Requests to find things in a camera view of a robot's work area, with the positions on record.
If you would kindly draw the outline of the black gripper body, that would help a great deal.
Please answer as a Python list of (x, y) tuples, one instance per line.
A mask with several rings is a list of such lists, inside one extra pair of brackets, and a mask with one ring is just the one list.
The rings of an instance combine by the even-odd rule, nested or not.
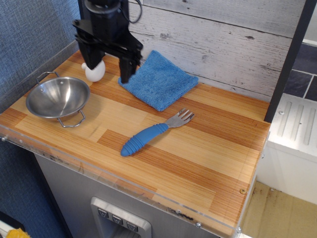
[(127, 4), (85, 4), (87, 18), (76, 19), (77, 42), (104, 42), (105, 53), (118, 58), (139, 58), (143, 45), (129, 31), (129, 24), (140, 20), (142, 11), (134, 21)]

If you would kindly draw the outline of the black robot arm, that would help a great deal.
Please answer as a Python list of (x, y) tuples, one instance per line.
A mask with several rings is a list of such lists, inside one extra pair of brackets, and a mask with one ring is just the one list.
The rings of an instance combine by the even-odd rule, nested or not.
[(143, 45), (129, 31), (127, 0), (84, 0), (82, 6), (89, 18), (76, 19), (76, 41), (89, 69), (95, 69), (105, 54), (119, 59), (121, 83), (128, 83), (140, 65)]

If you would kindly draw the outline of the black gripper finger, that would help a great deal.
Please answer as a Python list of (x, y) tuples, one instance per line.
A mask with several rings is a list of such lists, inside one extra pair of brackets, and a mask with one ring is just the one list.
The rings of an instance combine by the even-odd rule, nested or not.
[(130, 77), (135, 74), (136, 67), (140, 65), (139, 58), (120, 58), (119, 68), (121, 83), (128, 83)]
[(94, 69), (105, 56), (104, 42), (78, 42), (80, 52), (89, 69)]

